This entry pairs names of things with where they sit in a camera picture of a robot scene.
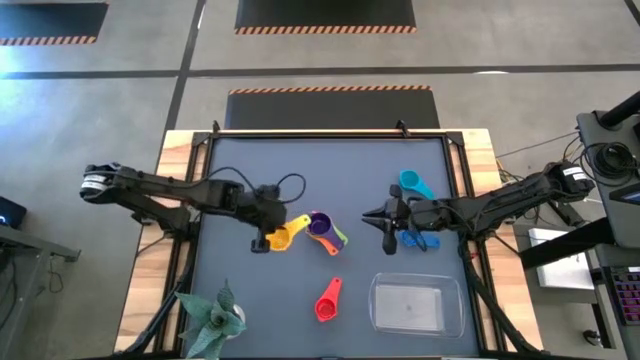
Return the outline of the black device with blue light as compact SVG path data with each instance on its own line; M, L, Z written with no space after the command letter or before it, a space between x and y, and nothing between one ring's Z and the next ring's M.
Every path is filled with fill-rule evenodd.
M26 213L24 206L0 196L0 225L19 229Z

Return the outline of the dark tablet screen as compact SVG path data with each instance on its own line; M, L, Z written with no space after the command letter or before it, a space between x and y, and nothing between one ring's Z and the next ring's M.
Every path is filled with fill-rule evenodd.
M640 182L612 191L609 199L640 206Z

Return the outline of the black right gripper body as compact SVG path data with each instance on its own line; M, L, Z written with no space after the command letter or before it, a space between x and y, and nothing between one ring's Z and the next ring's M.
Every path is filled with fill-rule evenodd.
M412 222L412 211L402 198L389 198L384 204L384 233L391 234L398 230L416 232L417 227Z

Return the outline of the clear plastic basket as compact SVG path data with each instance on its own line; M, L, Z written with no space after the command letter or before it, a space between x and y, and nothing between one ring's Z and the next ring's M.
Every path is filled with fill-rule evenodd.
M378 273L369 315L374 329L385 333L460 338L466 325L459 283L440 275Z

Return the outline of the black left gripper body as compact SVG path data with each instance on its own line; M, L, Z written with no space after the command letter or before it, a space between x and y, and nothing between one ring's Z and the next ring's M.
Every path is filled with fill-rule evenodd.
M281 224L287 216L285 205L279 200L278 185L260 185L255 191L238 197L238 220L265 232Z

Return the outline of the red measuring cup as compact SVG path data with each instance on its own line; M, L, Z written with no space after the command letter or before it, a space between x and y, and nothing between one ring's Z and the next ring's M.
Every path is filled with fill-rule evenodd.
M314 312L319 322L324 323L338 315L339 296L343 281L339 277L330 280L327 288L316 301Z

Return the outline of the black aluminium rig frame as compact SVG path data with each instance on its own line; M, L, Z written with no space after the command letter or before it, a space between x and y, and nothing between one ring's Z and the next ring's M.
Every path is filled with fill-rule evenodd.
M221 130L222 135L344 135L350 139L357 135L401 136L399 130L384 129L310 129L310 130ZM452 153L457 190L461 193L484 194L501 185L502 168L495 159L489 131L486 129L435 130L435 135L448 137ZM165 133L156 173L184 179L203 176L208 155L206 146L209 130L169 130ZM470 244L475 255L473 264L477 272L490 275L496 301L523 337L538 349L543 347L538 320L531 301L525 271L515 254L507 247L516 246L517 238L511 225L503 225L497 234L504 240L499 244L493 239L483 247ZM114 350L123 351L134 343L150 322L164 295L164 286L172 285L171 267L182 266L186 261L186 245L174 240L156 247L148 260L136 260L129 283L123 315L120 320Z

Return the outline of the yellow measuring cup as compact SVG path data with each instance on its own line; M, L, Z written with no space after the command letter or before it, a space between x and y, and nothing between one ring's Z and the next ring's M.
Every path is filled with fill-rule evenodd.
M274 233L266 235L270 250L276 252L286 251L293 243L295 236L310 224L310 216L304 214L279 226Z

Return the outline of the black crossbar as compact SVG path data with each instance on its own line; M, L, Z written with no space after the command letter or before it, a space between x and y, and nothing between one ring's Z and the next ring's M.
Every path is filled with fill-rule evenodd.
M609 220L604 217L576 228L560 237L545 241L519 253L525 270L544 266L573 256L597 245L615 245Z

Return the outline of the blue measuring cup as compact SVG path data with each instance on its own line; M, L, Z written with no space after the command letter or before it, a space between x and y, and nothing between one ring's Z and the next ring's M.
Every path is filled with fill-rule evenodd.
M438 249L440 240L437 236L426 232L411 232L403 230L399 232L400 241L407 247L418 247L422 251L430 248Z

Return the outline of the grey table mat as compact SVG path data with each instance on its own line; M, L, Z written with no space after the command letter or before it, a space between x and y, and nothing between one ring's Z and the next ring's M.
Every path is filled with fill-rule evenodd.
M256 230L234 219L205 216L192 291L212 299L228 280L247 329L222 349L225 358L378 357L474 355L476 333L467 323L460 338L374 329L369 289L378 273L440 275L463 281L456 234L440 234L441 245L423 252L400 246L382 249L382 233L362 221L384 204L402 170L414 170L439 197L451 193L439 140L223 139L214 149L220 178L279 184L287 215L328 214L348 238L336 255L305 234L284 252L255 254ZM342 279L338 315L317 320L314 306L334 277Z

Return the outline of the white box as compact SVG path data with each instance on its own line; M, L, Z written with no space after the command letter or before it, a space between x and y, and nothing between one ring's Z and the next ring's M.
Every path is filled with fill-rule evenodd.
M528 230L532 246L540 245L565 235L566 231L531 228ZM571 255L536 269L538 281L543 288L593 290L585 253Z

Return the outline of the teal measuring cup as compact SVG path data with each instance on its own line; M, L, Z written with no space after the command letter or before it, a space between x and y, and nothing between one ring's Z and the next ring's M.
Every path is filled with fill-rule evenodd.
M431 188L414 170L402 170L399 174L399 185L404 190L413 191L429 200L435 199L435 195Z

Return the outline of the grey side desk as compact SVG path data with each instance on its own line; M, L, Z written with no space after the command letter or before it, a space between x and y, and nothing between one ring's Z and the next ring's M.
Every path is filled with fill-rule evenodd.
M626 176L622 179L608 179L595 168L597 151L609 143L624 144L640 163L640 138L634 128L640 124L640 114L634 114L619 124L616 130L600 126L594 113L581 113L577 116L580 137L586 153L582 156L582 164L588 173L596 179L598 191L609 221L613 236L620 247L640 248L640 175ZM616 191L636 194L636 202L622 202L611 199L610 194Z

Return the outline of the purple measuring cup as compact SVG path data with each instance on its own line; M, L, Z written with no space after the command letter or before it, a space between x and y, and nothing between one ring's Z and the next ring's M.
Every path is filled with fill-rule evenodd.
M311 224L307 226L306 233L318 235L331 241L339 251L344 248L344 244L333 229L333 223L329 215L314 211L310 215Z

